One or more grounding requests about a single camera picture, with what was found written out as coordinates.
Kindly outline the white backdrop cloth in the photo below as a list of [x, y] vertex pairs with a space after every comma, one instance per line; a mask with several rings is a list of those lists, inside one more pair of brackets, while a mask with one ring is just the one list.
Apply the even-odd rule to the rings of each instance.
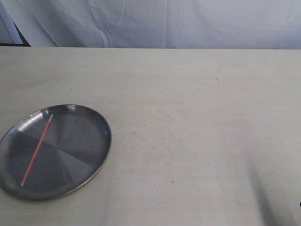
[[298, 0], [3, 0], [35, 47], [301, 47]]

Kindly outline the round steel plate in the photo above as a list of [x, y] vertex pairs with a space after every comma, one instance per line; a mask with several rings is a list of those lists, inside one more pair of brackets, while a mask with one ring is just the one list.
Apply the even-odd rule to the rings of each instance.
[[[21, 181], [46, 123], [50, 128], [24, 184]], [[18, 121], [0, 141], [0, 186], [23, 200], [50, 200], [70, 194], [102, 168], [111, 146], [111, 129], [94, 109], [50, 106]]]

